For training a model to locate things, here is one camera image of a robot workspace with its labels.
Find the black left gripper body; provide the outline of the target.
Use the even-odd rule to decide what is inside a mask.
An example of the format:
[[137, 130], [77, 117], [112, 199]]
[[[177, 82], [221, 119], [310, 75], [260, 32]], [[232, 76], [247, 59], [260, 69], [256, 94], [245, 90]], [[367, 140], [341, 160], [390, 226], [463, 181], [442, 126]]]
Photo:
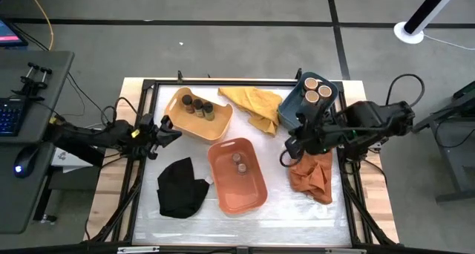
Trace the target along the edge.
[[157, 147], [161, 145], [159, 140], [159, 133], [166, 127], [166, 116], [163, 116], [159, 123], [154, 122], [154, 116], [152, 114], [144, 115], [144, 125], [145, 125], [145, 152], [146, 156], [150, 160], [155, 160], [157, 158]]

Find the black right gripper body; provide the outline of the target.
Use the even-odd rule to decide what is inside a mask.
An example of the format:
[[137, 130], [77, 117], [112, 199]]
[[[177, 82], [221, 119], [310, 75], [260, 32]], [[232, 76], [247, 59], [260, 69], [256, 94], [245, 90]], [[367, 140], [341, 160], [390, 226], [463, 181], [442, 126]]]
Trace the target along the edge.
[[331, 147], [325, 144], [326, 135], [323, 132], [323, 126], [333, 124], [333, 107], [318, 114], [316, 105], [305, 105], [303, 111], [315, 111], [315, 125], [304, 126], [305, 152], [308, 154], [326, 154], [331, 150]]

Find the teal blue plastic bin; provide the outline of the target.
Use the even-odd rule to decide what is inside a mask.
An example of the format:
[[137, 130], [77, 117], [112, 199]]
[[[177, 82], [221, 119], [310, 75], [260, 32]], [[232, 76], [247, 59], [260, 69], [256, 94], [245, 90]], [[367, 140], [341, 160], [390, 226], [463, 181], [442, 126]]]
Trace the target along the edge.
[[[313, 72], [301, 73], [298, 71], [300, 77], [296, 83], [296, 86], [290, 91], [286, 99], [278, 106], [278, 118], [280, 124], [287, 128], [289, 131], [293, 130], [301, 125], [298, 120], [297, 114], [305, 114], [307, 119], [311, 117], [319, 116], [322, 120], [329, 120], [331, 118], [330, 112], [335, 111], [334, 103], [339, 100], [340, 91], [343, 88], [341, 83], [329, 81], [322, 76], [319, 76]], [[314, 111], [309, 106], [305, 107], [303, 104], [304, 95], [304, 82], [307, 79], [316, 79], [319, 85], [324, 85], [330, 88], [332, 94], [329, 98], [317, 102]]]

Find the pale yellow plastic bin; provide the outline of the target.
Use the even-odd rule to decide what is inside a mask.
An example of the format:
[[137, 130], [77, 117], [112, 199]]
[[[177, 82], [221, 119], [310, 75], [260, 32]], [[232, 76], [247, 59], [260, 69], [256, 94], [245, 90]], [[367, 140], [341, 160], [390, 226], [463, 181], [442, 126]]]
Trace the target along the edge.
[[[197, 117], [195, 113], [187, 113], [182, 103], [182, 96], [185, 94], [190, 95], [193, 100], [202, 100], [203, 104], [211, 102], [214, 106], [214, 120], [208, 121], [205, 117]], [[231, 123], [233, 108], [230, 104], [219, 105], [211, 100], [197, 96], [192, 93], [190, 88], [183, 87], [175, 92], [166, 106], [164, 115], [168, 115], [174, 127], [181, 130], [182, 133], [213, 144], [221, 140], [226, 134]]]

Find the salmon orange plastic bin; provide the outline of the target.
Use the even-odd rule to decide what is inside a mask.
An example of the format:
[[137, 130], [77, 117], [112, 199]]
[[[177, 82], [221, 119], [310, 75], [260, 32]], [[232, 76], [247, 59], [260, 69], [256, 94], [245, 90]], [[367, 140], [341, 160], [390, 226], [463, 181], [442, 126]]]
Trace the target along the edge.
[[[247, 173], [238, 173], [232, 155], [239, 153]], [[227, 215], [238, 215], [262, 206], [267, 199], [267, 187], [252, 143], [235, 138], [216, 143], [208, 150], [208, 161], [217, 193], [219, 207]]]

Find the orange cloth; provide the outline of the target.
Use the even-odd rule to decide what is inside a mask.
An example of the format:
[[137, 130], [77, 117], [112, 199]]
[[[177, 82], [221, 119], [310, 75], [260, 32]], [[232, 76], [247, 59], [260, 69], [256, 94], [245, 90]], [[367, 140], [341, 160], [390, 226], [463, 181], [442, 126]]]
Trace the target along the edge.
[[303, 192], [322, 204], [330, 204], [332, 198], [333, 154], [310, 155], [289, 169], [290, 186], [295, 192]]

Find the yellow cloth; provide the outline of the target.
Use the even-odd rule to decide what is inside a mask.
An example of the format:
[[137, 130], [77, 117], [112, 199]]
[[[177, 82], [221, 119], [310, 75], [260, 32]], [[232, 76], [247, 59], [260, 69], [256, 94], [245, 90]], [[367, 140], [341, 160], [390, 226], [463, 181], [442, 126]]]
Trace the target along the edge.
[[263, 133], [277, 134], [278, 106], [282, 97], [256, 87], [220, 87], [218, 94], [231, 100], [241, 111], [249, 114], [248, 122]]

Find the black cloth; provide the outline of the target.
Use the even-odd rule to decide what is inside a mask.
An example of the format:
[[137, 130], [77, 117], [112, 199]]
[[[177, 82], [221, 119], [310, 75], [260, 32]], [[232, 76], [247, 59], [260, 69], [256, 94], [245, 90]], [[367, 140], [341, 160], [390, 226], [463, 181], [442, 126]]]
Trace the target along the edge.
[[157, 178], [160, 214], [171, 218], [189, 218], [201, 208], [210, 184], [196, 179], [190, 157], [167, 166]]

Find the white box with logo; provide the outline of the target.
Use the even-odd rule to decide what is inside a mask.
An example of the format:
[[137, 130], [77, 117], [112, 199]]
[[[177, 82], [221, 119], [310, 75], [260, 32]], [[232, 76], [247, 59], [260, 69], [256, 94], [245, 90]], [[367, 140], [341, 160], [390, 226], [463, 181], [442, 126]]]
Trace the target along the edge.
[[62, 170], [63, 173], [68, 173], [77, 169], [92, 167], [93, 165], [63, 149], [56, 148], [51, 166], [55, 169]]

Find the tower fan with round base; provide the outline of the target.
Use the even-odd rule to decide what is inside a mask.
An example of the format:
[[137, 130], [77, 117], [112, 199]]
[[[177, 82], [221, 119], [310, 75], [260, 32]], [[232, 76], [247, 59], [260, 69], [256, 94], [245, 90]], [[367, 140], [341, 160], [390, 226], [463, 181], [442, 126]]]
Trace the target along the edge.
[[406, 44], [419, 44], [425, 38], [424, 29], [450, 1], [424, 0], [408, 21], [395, 24], [394, 35]]

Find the black computer mouse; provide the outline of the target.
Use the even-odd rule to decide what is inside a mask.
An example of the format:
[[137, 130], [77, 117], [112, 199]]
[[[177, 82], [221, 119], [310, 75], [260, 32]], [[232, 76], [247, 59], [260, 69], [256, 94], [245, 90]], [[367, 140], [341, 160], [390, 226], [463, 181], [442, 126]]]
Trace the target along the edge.
[[18, 153], [13, 165], [13, 172], [17, 178], [26, 178], [32, 173], [38, 150], [37, 145], [30, 145]]

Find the black desk clamp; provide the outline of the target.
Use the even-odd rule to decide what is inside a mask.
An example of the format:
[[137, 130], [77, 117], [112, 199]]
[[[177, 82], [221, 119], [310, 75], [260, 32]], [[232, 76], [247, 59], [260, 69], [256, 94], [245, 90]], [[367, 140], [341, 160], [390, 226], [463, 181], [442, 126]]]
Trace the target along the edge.
[[[47, 75], [53, 73], [51, 68], [40, 67], [39, 65], [29, 62], [27, 66], [30, 68], [25, 76], [21, 76], [21, 83], [23, 84], [22, 88], [19, 91], [12, 90], [12, 93], [18, 96], [23, 96], [32, 101], [43, 101], [45, 98], [38, 95], [40, 90], [45, 90], [48, 87], [46, 83]], [[32, 78], [33, 72], [40, 71], [43, 73], [41, 81], [35, 81]]]

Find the dark grey mouse shelf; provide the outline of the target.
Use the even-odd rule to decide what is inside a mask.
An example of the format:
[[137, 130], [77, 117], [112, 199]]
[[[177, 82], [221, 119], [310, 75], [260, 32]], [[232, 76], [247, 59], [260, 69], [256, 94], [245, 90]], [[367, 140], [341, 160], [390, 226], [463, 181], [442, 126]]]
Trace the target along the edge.
[[20, 234], [26, 230], [55, 152], [52, 144], [41, 144], [31, 174], [18, 178], [14, 175], [14, 161], [23, 148], [0, 147], [0, 234]]

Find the computer monitor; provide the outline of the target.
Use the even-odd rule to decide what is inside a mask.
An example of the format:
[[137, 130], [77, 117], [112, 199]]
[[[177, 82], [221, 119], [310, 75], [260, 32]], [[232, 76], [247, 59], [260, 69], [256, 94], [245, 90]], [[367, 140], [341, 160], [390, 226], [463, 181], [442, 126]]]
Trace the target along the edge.
[[27, 47], [28, 42], [13, 26], [0, 18], [0, 48]]

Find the black metal table frame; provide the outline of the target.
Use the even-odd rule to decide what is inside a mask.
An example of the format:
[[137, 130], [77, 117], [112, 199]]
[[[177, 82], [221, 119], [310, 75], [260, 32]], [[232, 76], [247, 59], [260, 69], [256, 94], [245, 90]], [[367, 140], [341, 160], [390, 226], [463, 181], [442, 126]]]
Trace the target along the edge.
[[[124, 183], [133, 183], [138, 173], [144, 176], [145, 164], [135, 162], [133, 166], [127, 166], [124, 160], [116, 158], [109, 158], [107, 166], [102, 170], [98, 184], [96, 186], [96, 193], [94, 195], [91, 213], [88, 219], [88, 233], [89, 235], [96, 235], [99, 230], [113, 215], [119, 203], [122, 185]], [[137, 199], [129, 206], [129, 210], [136, 212], [139, 206], [140, 193]], [[361, 241], [375, 241], [374, 234], [371, 233], [368, 226], [361, 219], [356, 207], [345, 200], [345, 209], [347, 213], [347, 222], [349, 228], [349, 235], [355, 232]], [[248, 254], [257, 253], [316, 253], [325, 250], [336, 251], [339, 248], [348, 247], [312, 247], [312, 246], [241, 246], [241, 245], [159, 245], [159, 244], [134, 244], [133, 235], [136, 223], [136, 216], [131, 217], [129, 214], [124, 214], [120, 226], [120, 236], [125, 237], [128, 232], [132, 233], [131, 245], [133, 247], [150, 247], [160, 254], [166, 253], [208, 253], [213, 250], [229, 249], [235, 252], [248, 252]]]

